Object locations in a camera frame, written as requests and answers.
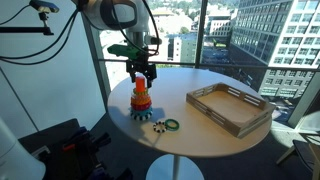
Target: city view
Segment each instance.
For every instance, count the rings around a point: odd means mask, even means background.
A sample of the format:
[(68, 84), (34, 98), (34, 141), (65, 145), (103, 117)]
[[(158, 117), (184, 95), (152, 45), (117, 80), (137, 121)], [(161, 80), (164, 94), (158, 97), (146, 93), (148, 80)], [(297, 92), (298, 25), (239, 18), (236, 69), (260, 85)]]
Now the city view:
[[(162, 39), (159, 55), (151, 57), (150, 62), (195, 63), (201, 2), (149, 0)], [(209, 0), (200, 68), (250, 86), (277, 106), (274, 120), (287, 121), (314, 75), (312, 70), (320, 64), (318, 3)], [(150, 34), (155, 35), (149, 23)], [(112, 44), (124, 43), (121, 33), (103, 31), (100, 40), (105, 59), (125, 60), (106, 50)], [(106, 66), (111, 89), (129, 76), (124, 63), (106, 62)], [(157, 67), (177, 65), (157, 64)]]

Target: wooden tray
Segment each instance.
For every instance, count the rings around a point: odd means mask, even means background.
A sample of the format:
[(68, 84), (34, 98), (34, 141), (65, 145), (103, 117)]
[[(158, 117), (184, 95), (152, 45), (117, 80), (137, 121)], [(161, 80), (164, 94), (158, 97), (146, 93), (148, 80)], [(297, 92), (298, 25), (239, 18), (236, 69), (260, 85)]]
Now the wooden tray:
[(275, 106), (223, 83), (187, 93), (187, 102), (242, 138), (271, 118)]

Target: building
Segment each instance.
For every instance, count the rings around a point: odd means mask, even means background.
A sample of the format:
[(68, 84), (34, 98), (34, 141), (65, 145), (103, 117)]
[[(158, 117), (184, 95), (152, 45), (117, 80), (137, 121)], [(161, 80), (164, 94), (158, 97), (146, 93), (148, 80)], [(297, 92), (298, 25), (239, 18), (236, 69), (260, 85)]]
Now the building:
[(272, 68), (239, 69), (237, 78), (263, 96), (300, 97), (314, 74), (303, 69), (316, 69), (320, 63), (318, 4), (318, 0), (242, 0), (230, 58), (237, 65)]
[(186, 15), (176, 15), (165, 8), (152, 11), (155, 23), (160, 33), (175, 34), (181, 31), (182, 27), (191, 30), (192, 20)]
[(206, 16), (205, 34), (207, 38), (214, 38), (216, 41), (226, 42), (231, 35), (236, 17), (235, 11), (211, 10)]
[(168, 35), (168, 59), (174, 62), (194, 63), (197, 33)]

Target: table pedestal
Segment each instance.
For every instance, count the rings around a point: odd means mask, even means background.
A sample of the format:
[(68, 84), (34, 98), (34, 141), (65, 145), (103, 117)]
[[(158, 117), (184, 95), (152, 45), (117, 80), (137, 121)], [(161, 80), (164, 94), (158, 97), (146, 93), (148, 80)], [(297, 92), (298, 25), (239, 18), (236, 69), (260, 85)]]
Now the table pedestal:
[(198, 166), (189, 158), (168, 154), (159, 157), (151, 164), (146, 179), (203, 180), (204, 177)]

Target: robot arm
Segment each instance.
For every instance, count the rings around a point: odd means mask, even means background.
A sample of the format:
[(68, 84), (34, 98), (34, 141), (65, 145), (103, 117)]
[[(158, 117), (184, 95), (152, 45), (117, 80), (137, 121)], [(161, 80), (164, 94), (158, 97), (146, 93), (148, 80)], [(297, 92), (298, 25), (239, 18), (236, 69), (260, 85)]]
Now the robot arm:
[(127, 46), (112, 45), (108, 52), (117, 56), (125, 56), (127, 72), (132, 82), (135, 73), (142, 73), (147, 79), (148, 88), (157, 77), (156, 67), (148, 63), (148, 45), (150, 39), (156, 44), (161, 40), (149, 35), (149, 12), (145, 0), (72, 0), (91, 24), (100, 30), (120, 30), (128, 42)]

